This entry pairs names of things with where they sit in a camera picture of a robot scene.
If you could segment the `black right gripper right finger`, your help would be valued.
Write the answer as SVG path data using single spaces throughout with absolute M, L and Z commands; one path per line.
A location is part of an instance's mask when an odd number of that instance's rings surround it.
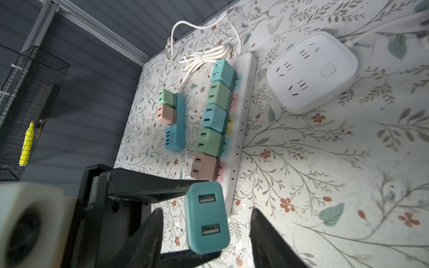
M 256 268 L 307 268 L 257 208 L 251 213 L 250 240 Z

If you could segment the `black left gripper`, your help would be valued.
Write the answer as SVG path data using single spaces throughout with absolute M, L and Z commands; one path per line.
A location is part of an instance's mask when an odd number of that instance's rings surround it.
M 184 196 L 197 180 L 167 179 L 104 164 L 87 167 L 80 182 L 62 268 L 101 268 L 141 225 L 147 203 Z M 158 268 L 195 268 L 221 256 L 191 250 L 162 253 Z

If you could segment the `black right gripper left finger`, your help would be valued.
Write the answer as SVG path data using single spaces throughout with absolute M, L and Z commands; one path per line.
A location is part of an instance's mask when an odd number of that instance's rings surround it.
M 163 210 L 155 209 L 107 267 L 154 268 L 160 259 L 163 226 Z

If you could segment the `teal two-tone plug adapter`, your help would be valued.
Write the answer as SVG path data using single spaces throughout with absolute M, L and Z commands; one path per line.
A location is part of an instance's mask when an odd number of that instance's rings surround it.
M 192 184 L 185 195 L 187 244 L 204 255 L 219 252 L 230 244 L 222 186 L 218 182 Z

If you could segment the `pink cube adapter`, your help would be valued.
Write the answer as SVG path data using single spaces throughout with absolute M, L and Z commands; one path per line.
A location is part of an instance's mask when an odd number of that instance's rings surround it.
M 220 159 L 197 152 L 194 155 L 191 177 L 196 180 L 215 181 L 219 174 Z

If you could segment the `blue power strip with USB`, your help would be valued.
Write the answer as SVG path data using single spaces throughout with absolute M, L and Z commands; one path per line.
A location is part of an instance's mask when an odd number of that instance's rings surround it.
M 175 94 L 177 120 L 173 126 L 167 126 L 165 131 L 165 149 L 179 152 L 185 148 L 185 98 Z

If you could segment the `light green plug adapter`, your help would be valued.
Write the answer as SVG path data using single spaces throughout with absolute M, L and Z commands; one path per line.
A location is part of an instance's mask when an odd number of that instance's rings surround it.
M 220 157 L 224 141 L 223 134 L 210 128 L 202 127 L 198 135 L 196 151 L 213 157 Z

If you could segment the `pink plug adapter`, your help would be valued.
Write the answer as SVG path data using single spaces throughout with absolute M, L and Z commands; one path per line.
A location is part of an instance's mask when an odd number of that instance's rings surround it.
M 160 105 L 157 108 L 156 119 L 160 124 L 173 126 L 177 122 L 177 111 L 176 109 L 167 105 Z

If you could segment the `teal cube adapter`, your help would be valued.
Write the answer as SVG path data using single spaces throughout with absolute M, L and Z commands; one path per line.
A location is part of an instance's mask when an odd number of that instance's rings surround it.
M 210 128 L 220 134 L 225 134 L 229 121 L 229 113 L 216 104 L 206 106 L 202 126 Z

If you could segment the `green two-tone plug adapter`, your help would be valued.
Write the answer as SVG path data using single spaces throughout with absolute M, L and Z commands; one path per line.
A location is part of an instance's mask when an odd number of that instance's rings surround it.
M 177 106 L 177 96 L 167 89 L 161 89 L 158 94 L 158 105 L 165 105 L 175 109 Z

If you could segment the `white square power socket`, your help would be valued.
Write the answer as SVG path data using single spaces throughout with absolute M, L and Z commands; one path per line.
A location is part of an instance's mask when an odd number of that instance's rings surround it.
M 327 32 L 315 32 L 290 47 L 267 70 L 267 82 L 293 115 L 307 113 L 349 89 L 357 77 L 356 56 Z

